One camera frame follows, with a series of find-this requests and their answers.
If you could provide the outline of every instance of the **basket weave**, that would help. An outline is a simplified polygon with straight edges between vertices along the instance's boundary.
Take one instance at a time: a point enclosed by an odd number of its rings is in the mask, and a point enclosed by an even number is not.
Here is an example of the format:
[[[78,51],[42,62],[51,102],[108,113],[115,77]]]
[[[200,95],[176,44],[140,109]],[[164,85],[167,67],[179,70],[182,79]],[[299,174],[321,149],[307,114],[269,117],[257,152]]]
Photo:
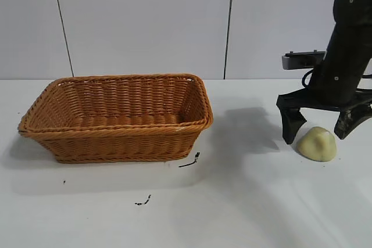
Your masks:
[[[190,74],[76,77],[49,84],[18,130],[61,163],[168,161],[186,157],[212,122]]]

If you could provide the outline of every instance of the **white table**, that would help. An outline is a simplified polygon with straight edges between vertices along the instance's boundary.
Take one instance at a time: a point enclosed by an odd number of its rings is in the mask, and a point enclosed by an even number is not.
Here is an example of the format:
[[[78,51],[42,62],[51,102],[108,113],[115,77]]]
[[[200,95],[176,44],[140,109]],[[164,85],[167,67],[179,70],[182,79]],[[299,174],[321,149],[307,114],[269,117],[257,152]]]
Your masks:
[[[186,159],[85,165],[17,134],[49,82],[0,81],[0,247],[371,247],[372,121],[337,141],[333,161],[301,157],[276,108],[299,81],[206,81],[214,124]],[[303,113],[299,135],[338,117]]]

